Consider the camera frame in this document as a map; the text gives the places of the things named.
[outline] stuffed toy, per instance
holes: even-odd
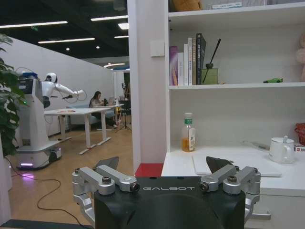
[[[296,52],[296,59],[300,63],[305,64],[305,34],[303,34],[303,36],[301,37],[300,43],[301,43],[302,49],[299,49]],[[302,76],[301,76],[301,81],[305,82],[305,66],[303,68],[303,72],[302,72]]]

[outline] white kettle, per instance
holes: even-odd
[[[269,158],[281,164],[291,164],[295,161],[294,140],[285,137],[271,138]]]

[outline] potted plant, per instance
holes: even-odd
[[[0,44],[11,45],[13,40],[0,33]],[[14,155],[16,147],[13,144],[15,132],[19,126],[17,114],[18,104],[25,104],[24,94],[18,87],[18,76],[12,66],[5,64],[0,58],[0,136],[2,142],[3,157]],[[8,188],[11,188],[10,164],[4,159],[7,171]]]

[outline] red basket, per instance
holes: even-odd
[[[305,145],[305,123],[297,123],[295,131],[299,134],[299,142]]]

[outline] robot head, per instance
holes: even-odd
[[[52,83],[57,83],[57,75],[55,73],[48,73],[45,81],[50,81]]]

